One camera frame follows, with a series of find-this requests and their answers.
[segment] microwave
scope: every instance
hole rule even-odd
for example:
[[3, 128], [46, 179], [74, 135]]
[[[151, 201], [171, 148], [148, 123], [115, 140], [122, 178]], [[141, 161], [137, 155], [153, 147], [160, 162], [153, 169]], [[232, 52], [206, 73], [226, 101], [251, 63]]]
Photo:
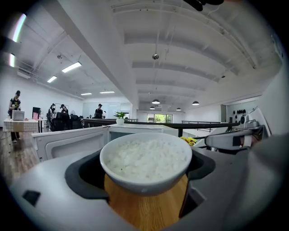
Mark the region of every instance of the microwave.
[[12, 111], [12, 119], [13, 120], [24, 120], [24, 111], [17, 111], [17, 110], [13, 110]]

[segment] white bowl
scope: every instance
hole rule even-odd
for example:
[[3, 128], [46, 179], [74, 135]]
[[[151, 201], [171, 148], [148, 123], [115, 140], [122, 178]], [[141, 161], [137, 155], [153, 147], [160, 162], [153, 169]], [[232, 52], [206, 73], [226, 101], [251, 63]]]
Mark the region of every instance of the white bowl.
[[[133, 140], [142, 140], [142, 141], [148, 141], [148, 140], [163, 140], [176, 144], [179, 146], [180, 149], [184, 150], [184, 153], [186, 155], [186, 162], [184, 163], [183, 167], [178, 169], [176, 172], [169, 174], [167, 178], [163, 178], [160, 180], [152, 180], [149, 182], [142, 182], [141, 180], [137, 179], [128, 179], [123, 176], [119, 176], [112, 172], [107, 166], [106, 166], [106, 156], [108, 153], [115, 152], [117, 150], [117, 147], [120, 144], [123, 144], [128, 141]], [[103, 149], [100, 152], [100, 163], [106, 172], [106, 174], [118, 185], [138, 194], [142, 195], [157, 195], [160, 193], [163, 193], [170, 188], [172, 188], [185, 174], [186, 169], [188, 168], [190, 162], [191, 162], [191, 147], [190, 145], [184, 141], [183, 139], [169, 135], [169, 134], [163, 134], [163, 133], [136, 133], [136, 134], [130, 134], [126, 136], [119, 137], [109, 143], [107, 143]]]

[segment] wooden surface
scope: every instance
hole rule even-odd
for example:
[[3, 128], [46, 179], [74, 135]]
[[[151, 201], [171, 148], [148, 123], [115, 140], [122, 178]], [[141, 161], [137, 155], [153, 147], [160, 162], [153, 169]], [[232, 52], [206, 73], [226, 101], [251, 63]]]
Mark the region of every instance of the wooden surface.
[[[0, 131], [0, 171], [7, 185], [37, 164], [29, 133], [20, 133], [22, 140], [16, 144]], [[105, 177], [105, 190], [110, 195], [110, 206], [127, 222], [142, 231], [159, 230], [178, 221], [178, 214], [186, 191], [187, 178], [181, 180], [169, 191], [158, 196], [141, 197], [126, 191]]]

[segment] white tablecloth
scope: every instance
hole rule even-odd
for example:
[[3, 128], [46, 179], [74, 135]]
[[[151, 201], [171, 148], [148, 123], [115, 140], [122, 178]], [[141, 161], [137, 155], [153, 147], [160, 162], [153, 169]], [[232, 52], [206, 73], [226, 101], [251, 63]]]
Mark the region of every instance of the white tablecloth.
[[4, 132], [38, 132], [38, 120], [4, 120]]

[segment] railing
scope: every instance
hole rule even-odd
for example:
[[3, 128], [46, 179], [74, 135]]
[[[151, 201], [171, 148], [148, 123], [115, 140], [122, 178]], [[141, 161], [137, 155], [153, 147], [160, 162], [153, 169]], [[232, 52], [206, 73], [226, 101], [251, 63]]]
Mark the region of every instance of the railing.
[[[205, 124], [205, 123], [208, 123], [208, 124], [220, 124], [221, 122], [208, 122], [208, 121], [187, 121], [187, 120], [182, 120], [182, 124], [199, 124], [199, 123], [202, 123], [202, 124]], [[200, 131], [205, 131], [205, 132], [211, 132], [211, 128], [204, 128], [204, 129], [198, 129], [197, 130], [200, 130]]]
[[[103, 119], [83, 119], [84, 127], [99, 127], [102, 125], [112, 125], [115, 124], [115, 120], [103, 120]], [[147, 122], [131, 122], [125, 121], [125, 124], [135, 124], [135, 125], [164, 125], [170, 128], [178, 129], [178, 136], [182, 136], [183, 129], [211, 129], [211, 128], [223, 128], [229, 127], [231, 129], [233, 126], [238, 126], [240, 123], [219, 123], [219, 122], [206, 122], [206, 123], [188, 123], [188, 124], [165, 124], [165, 123], [147, 123]]]

